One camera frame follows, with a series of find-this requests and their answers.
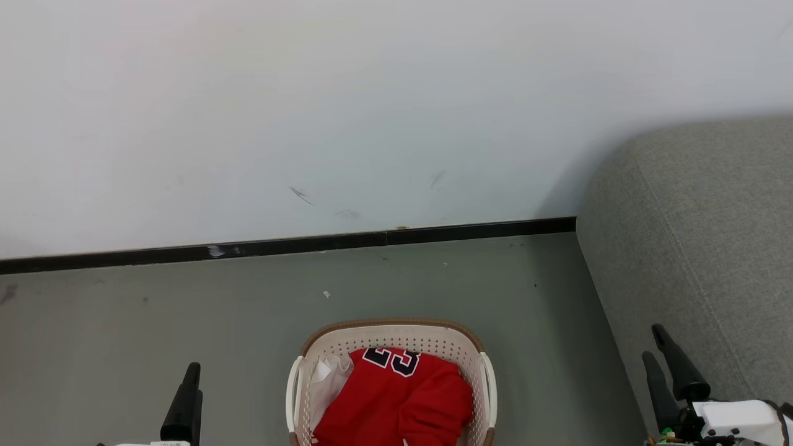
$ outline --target white handle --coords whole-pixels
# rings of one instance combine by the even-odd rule
[[[496,372],[485,352],[481,352],[482,359],[485,361],[485,378],[488,380],[488,396],[490,399],[490,427],[496,427],[496,417],[498,416],[498,388],[496,387]]]
[[[298,356],[289,371],[289,381],[286,383],[286,427],[292,433],[295,431],[295,381],[297,380],[300,363],[303,356]]]

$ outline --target red clothing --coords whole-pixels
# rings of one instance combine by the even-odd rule
[[[473,412],[457,364],[399,348],[350,358],[350,378],[314,429],[317,446],[455,446]]]

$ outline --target baseboard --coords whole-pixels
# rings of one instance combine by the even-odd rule
[[[576,230],[575,217],[528,221],[505,221],[479,225],[439,226],[434,228],[394,229],[375,233],[339,234],[280,240],[142,249],[137,251],[97,252],[73,256],[31,257],[0,260],[0,275],[83,268],[147,265],[153,263],[195,262],[198,260],[274,256],[297,252],[366,248],[395,244],[430,243],[449,240],[568,233]]]

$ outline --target gray fabric upholstery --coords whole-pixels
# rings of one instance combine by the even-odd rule
[[[664,130],[603,166],[577,234],[649,432],[655,322],[711,396],[793,402],[792,229],[793,118]]]

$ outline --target sofa seam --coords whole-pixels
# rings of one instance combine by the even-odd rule
[[[658,214],[661,216],[661,221],[663,222],[664,225],[664,232],[666,233],[667,237],[672,240],[672,244],[674,246],[673,251],[675,252],[675,255],[678,257],[678,259],[682,262],[687,279],[689,283],[693,285],[695,294],[700,302],[700,305],[703,307],[703,310],[705,310],[705,314],[708,318],[708,321],[710,321],[710,323],[716,329],[719,342],[722,344],[724,349],[727,351],[727,354],[730,356],[730,368],[734,371],[735,375],[738,377],[738,380],[741,382],[741,384],[743,384],[745,390],[747,390],[749,394],[755,394],[752,387],[749,385],[749,380],[745,377],[743,371],[740,368],[740,365],[738,364],[737,355],[735,354],[735,351],[731,348],[730,343],[727,342],[726,336],[724,335],[724,331],[722,329],[722,324],[719,322],[718,317],[716,317],[713,311],[713,305],[711,304],[711,301],[708,299],[706,293],[703,291],[702,285],[699,282],[699,277],[697,276],[694,267],[691,265],[691,262],[688,260],[688,257],[685,255],[685,251],[683,250],[683,246],[681,245],[680,240],[678,240],[678,238],[675,236],[675,233],[672,231],[672,225],[669,223],[666,214],[661,209],[661,204],[658,201],[658,197],[655,195],[653,189],[650,187],[650,184],[647,181],[645,173],[642,170],[642,166],[638,162],[638,158],[636,154],[632,150],[628,150],[628,152],[630,153],[630,157],[634,161],[634,166],[637,169],[639,178],[642,181],[642,185],[644,186],[645,191],[652,198],[653,204],[655,205]]]

